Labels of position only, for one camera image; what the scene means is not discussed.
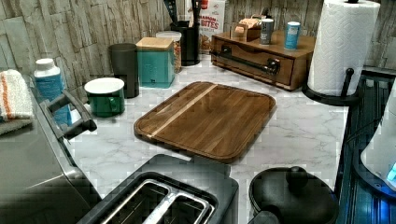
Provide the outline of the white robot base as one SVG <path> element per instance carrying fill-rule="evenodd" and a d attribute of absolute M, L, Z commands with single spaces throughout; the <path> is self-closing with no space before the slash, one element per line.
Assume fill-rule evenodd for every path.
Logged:
<path fill-rule="evenodd" d="M 396 88 L 392 85 L 384 116 L 369 145 L 361 153 L 361 161 L 370 173 L 394 191 L 396 163 Z"/>

